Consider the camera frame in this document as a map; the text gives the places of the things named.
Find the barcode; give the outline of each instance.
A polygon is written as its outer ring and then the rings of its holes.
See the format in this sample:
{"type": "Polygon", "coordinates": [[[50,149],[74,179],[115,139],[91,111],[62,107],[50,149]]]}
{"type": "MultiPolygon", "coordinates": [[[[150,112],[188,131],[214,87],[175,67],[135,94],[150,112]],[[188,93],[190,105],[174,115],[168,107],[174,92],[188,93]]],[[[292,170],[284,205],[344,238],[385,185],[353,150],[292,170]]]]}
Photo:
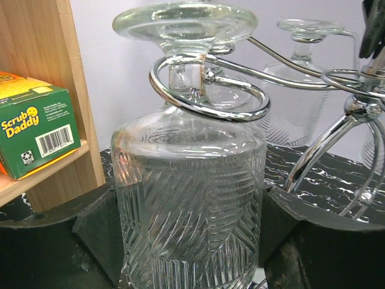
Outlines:
{"type": "Polygon", "coordinates": [[[35,139],[42,158],[73,144],[70,125],[62,126],[35,139]]]}

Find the scrub daddy box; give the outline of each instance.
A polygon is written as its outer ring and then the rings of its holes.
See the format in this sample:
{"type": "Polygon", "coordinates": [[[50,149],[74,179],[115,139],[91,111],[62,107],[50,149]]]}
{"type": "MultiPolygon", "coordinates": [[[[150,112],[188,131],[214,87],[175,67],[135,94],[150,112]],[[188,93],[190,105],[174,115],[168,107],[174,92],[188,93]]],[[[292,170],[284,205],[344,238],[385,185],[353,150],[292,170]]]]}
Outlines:
{"type": "Polygon", "coordinates": [[[79,147],[68,90],[0,72],[0,172],[20,179],[79,147]]]}

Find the scrub daddy logo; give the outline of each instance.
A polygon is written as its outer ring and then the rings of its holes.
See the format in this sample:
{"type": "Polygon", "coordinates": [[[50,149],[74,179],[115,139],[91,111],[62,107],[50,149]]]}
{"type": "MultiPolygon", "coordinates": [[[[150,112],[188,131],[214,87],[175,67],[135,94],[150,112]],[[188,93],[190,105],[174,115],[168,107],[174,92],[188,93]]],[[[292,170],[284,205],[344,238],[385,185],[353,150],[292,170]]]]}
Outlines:
{"type": "Polygon", "coordinates": [[[25,112],[22,111],[13,119],[1,122],[1,129],[5,131],[7,138],[12,138],[31,126],[37,126],[39,124],[38,113],[36,107],[28,107],[25,112]]]}

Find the marble tabletop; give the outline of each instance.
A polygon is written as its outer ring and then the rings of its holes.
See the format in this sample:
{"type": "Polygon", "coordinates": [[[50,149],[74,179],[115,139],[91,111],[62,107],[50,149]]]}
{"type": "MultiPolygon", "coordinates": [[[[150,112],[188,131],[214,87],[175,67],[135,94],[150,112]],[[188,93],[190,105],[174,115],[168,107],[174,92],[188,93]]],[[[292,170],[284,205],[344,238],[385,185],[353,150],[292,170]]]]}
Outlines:
{"type": "MultiPolygon", "coordinates": [[[[305,150],[306,148],[290,149],[268,146],[265,179],[282,187],[289,172],[305,150]]],[[[113,186],[110,150],[107,149],[101,152],[101,157],[106,181],[113,186]]],[[[368,173],[369,170],[360,163],[336,155],[325,154],[308,173],[297,192],[297,196],[314,206],[333,213],[340,213],[354,197],[354,191],[364,183],[368,173]]],[[[373,207],[377,211],[385,213],[385,185],[378,192],[373,207]]],[[[33,210],[26,195],[23,194],[0,208],[0,221],[22,220],[32,213],[33,210]]],[[[385,218],[378,220],[378,216],[382,216],[382,214],[371,216],[370,212],[367,211],[360,218],[360,221],[384,223],[385,218]]],[[[132,289],[133,287],[126,280],[125,268],[123,268],[122,273],[122,281],[119,288],[132,289]]],[[[260,281],[262,277],[261,273],[258,272],[256,275],[258,280],[256,281],[260,281]]]]}

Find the white wall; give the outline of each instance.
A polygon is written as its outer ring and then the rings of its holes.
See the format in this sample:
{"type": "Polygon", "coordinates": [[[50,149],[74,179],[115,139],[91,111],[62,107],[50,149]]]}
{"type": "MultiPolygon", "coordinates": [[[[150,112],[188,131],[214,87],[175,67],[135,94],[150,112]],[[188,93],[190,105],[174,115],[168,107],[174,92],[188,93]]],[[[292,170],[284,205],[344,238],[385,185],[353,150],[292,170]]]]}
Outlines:
{"type": "MultiPolygon", "coordinates": [[[[162,99],[152,90],[148,81],[150,65],[162,57],[155,45],[126,40],[111,28],[113,18],[120,12],[161,0],[71,0],[79,45],[90,94],[100,149],[109,146],[116,127],[136,117],[155,111],[162,99]]],[[[363,34],[362,0],[222,0],[223,3],[247,7],[259,18],[254,36],[290,56],[294,43],[290,33],[276,27],[279,17],[333,20],[345,25],[346,30],[363,34]]],[[[315,46],[313,59],[324,68],[352,68],[352,41],[341,36],[328,36],[315,46]]],[[[273,59],[256,50],[248,42],[239,43],[228,59],[263,69],[273,59]]],[[[316,135],[327,129],[343,113],[347,98],[343,92],[332,92],[316,135]]],[[[366,127],[356,128],[330,152],[359,160],[366,127]]]]}

